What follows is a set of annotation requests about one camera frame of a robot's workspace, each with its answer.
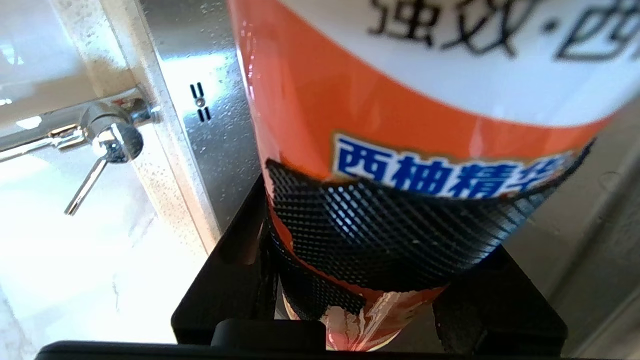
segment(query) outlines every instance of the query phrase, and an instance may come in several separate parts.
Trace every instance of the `can label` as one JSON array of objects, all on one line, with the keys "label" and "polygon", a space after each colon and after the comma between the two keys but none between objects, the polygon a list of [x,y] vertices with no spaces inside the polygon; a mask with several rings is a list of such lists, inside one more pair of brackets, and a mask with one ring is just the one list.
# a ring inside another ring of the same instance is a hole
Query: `can label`
[{"label": "can label", "polygon": [[334,174],[365,177],[389,187],[435,197],[487,199],[524,192],[558,175],[570,163],[571,152],[520,161],[423,159],[344,135],[335,137]]},{"label": "can label", "polygon": [[[640,83],[640,0],[233,0],[230,9],[260,155],[320,180],[365,176],[461,199],[526,190],[566,168],[558,159],[576,157]],[[340,169],[336,156],[352,145],[336,134],[380,147],[391,164]],[[451,169],[443,188],[425,190],[427,174],[396,181],[403,154],[415,168]],[[463,169],[504,184],[456,191]]]}]

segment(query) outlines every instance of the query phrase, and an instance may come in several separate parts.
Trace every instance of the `orange spray can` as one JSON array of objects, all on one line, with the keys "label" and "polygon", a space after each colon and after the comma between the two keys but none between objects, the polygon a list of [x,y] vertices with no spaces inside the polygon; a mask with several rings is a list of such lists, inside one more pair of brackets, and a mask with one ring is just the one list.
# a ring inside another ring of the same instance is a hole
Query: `orange spray can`
[{"label": "orange spray can", "polygon": [[374,350],[640,84],[640,1],[228,0],[289,315]]}]

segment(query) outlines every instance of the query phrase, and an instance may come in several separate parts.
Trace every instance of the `metal lever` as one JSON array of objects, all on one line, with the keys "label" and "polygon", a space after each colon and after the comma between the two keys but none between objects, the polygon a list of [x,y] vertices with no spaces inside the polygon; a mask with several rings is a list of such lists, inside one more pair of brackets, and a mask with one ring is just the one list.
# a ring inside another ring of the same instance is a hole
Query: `metal lever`
[{"label": "metal lever", "polygon": [[98,160],[67,206],[68,215],[76,213],[108,163],[128,163],[140,155],[143,141],[135,126],[154,121],[137,88],[40,117],[40,126],[0,137],[0,162],[44,147],[67,151],[91,143]]},{"label": "metal lever", "polygon": [[92,140],[93,150],[100,157],[93,164],[80,189],[65,209],[65,214],[75,215],[108,163],[128,163],[142,152],[144,146],[142,135],[133,125],[124,121],[123,118],[106,115],[89,125],[89,130],[106,125]]}]

